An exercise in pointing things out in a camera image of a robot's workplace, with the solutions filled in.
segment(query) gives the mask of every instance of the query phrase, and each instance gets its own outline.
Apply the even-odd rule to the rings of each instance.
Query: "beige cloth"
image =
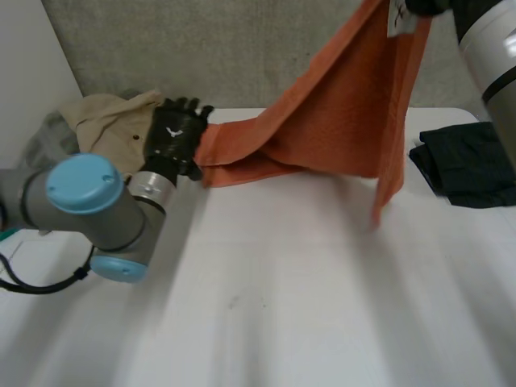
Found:
[[[109,159],[124,175],[144,164],[144,141],[154,108],[164,97],[148,91],[130,100],[109,94],[94,94],[62,106],[59,112],[77,133],[81,152]]]

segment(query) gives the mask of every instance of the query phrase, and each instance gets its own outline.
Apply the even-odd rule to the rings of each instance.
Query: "table surface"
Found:
[[[474,121],[410,109],[406,149]],[[373,196],[374,181],[314,173],[185,183],[141,284],[0,293],[0,386],[516,385],[516,207],[450,206],[409,160],[375,232]],[[15,270],[44,284],[88,243],[23,231],[0,244],[16,248]]]

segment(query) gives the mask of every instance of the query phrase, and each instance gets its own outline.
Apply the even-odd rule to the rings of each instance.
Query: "towel fold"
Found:
[[[311,169],[378,177],[372,220],[402,187],[404,123],[430,29],[387,38],[389,0],[365,0],[309,70],[255,119],[210,125],[196,161],[220,187]]]

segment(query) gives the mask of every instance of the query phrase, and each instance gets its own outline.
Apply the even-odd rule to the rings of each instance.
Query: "white label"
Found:
[[[406,9],[405,0],[390,0],[387,36],[392,38],[400,34],[412,34],[416,31],[418,16]]]

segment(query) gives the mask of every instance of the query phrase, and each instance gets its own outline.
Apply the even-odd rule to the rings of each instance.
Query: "black cloth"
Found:
[[[439,196],[454,206],[516,205],[516,173],[492,123],[424,131],[409,157]]]

